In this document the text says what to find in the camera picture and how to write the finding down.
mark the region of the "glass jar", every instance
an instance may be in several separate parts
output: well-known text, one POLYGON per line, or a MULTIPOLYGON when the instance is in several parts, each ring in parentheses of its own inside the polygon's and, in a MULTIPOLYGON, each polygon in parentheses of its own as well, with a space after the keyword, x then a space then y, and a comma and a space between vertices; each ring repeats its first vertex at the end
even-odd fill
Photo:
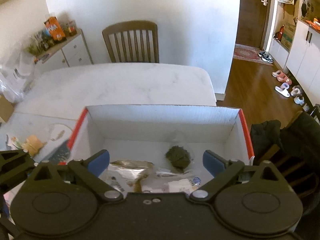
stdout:
POLYGON ((76 22, 75 21, 70 21, 66 24, 69 35, 73 36, 77 34, 77 29, 76 29, 76 22))

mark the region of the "blue gripper pad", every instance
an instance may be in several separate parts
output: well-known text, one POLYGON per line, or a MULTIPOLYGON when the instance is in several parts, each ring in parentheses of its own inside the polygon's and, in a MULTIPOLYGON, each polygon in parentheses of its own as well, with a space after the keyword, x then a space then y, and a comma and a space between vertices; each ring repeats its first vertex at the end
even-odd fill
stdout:
POLYGON ((226 169, 225 164, 227 161, 211 151, 205 151, 203 153, 202 163, 207 171, 215 177, 226 169))
POLYGON ((94 176, 99 177, 100 174, 109 166, 110 155, 107 150, 100 151, 98 157, 89 162, 87 169, 94 176))

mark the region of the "orange snack box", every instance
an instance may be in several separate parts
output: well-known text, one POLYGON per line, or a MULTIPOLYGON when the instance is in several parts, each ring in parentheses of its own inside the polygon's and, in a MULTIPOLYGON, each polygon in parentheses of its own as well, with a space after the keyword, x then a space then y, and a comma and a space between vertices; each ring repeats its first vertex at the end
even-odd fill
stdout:
POLYGON ((44 25, 48 29, 54 41, 63 41, 66 39, 63 29, 56 17, 50 17, 46 22, 44 22, 44 25))

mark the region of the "white cabinet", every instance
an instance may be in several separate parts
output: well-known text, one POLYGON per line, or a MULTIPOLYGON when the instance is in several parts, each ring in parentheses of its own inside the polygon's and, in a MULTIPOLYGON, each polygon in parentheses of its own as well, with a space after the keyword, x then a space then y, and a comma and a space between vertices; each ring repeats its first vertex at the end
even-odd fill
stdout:
POLYGON ((55 70, 59 68, 68 67, 68 63, 61 50, 58 50, 54 55, 52 55, 43 64, 39 62, 36 67, 38 67, 40 73, 48 72, 50 70, 55 70))
MULTIPOLYGON (((314 81, 320 66, 320 34, 311 28, 309 31, 307 50, 296 76, 297 81, 302 86, 307 96, 311 94, 310 86, 314 81)), ((312 93, 317 93, 320 96, 320 91, 313 91, 312 93)))
POLYGON ((272 39, 269 53, 271 54, 273 59, 280 65, 280 67, 284 69, 289 52, 284 47, 282 47, 282 45, 276 39, 272 39))
POLYGON ((84 50, 86 50, 86 47, 82 35, 79 35, 62 48, 63 54, 65 55, 67 60, 70 60, 79 51, 84 50))
POLYGON ((292 75, 296 76, 309 45, 310 31, 309 26, 298 21, 296 32, 292 41, 290 54, 286 63, 292 75))
POLYGON ((66 41, 50 48, 44 54, 46 53, 51 56, 43 62, 39 61, 36 64, 36 68, 40 73, 59 68, 92 64, 80 29, 78 29, 78 34, 76 36, 68 37, 66 41))
POLYGON ((320 68, 308 89, 307 95, 313 105, 320 104, 320 68))
POLYGON ((90 65, 91 61, 86 48, 79 51, 71 59, 68 59, 68 63, 70 67, 90 65))

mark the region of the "doorway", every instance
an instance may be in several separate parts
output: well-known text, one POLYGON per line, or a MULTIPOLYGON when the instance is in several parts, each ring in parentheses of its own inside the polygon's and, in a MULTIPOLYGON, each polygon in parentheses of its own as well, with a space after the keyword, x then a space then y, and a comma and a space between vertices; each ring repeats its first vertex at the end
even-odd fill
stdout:
POLYGON ((240 0, 236 43, 262 49, 270 11, 270 0, 240 0))

